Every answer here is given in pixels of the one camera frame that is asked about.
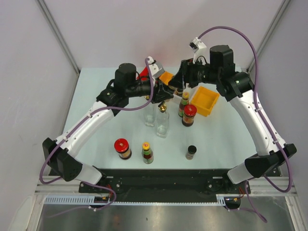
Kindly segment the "black lid spice jar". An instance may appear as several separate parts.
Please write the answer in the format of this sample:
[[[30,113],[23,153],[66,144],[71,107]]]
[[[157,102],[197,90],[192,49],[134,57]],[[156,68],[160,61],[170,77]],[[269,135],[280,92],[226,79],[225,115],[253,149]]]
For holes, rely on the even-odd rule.
[[[197,152],[197,148],[194,145],[190,145],[187,149],[187,153],[185,155],[187,160],[192,160],[195,153]]]
[[[172,94],[174,94],[174,92],[176,91],[176,88],[173,87],[173,86],[168,86],[168,88],[169,88],[169,91],[170,91]]]
[[[176,90],[176,95],[182,97],[182,95],[183,95],[183,89],[177,88],[177,90]]]

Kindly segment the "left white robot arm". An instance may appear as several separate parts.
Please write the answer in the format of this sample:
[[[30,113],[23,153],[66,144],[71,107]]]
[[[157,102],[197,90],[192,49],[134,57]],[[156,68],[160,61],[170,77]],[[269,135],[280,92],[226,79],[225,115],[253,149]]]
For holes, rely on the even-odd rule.
[[[89,184],[95,192],[106,188],[104,174],[96,167],[76,160],[82,146],[106,122],[120,111],[136,111],[150,103],[160,103],[173,98],[173,90],[164,83],[163,66],[145,59],[146,74],[139,75],[134,64],[120,64],[106,88],[96,97],[92,107],[67,132],[55,140],[46,138],[42,144],[46,166],[54,170],[60,179],[78,180]]]

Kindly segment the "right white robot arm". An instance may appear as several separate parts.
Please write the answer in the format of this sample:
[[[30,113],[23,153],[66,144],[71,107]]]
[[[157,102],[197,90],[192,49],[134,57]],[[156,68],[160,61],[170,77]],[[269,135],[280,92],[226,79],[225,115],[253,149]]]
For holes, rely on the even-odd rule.
[[[254,84],[245,72],[238,72],[233,61],[233,50],[228,45],[210,48],[210,62],[203,63],[199,58],[206,51],[206,45],[190,43],[194,57],[182,60],[180,68],[169,81],[169,85],[178,89],[194,88],[199,83],[214,84],[219,94],[238,112],[248,129],[256,154],[230,169],[222,188],[233,193],[239,183],[251,178],[260,178],[268,171],[281,166],[292,157],[297,149],[293,143],[287,144],[280,137],[262,111],[259,100],[254,99]]]

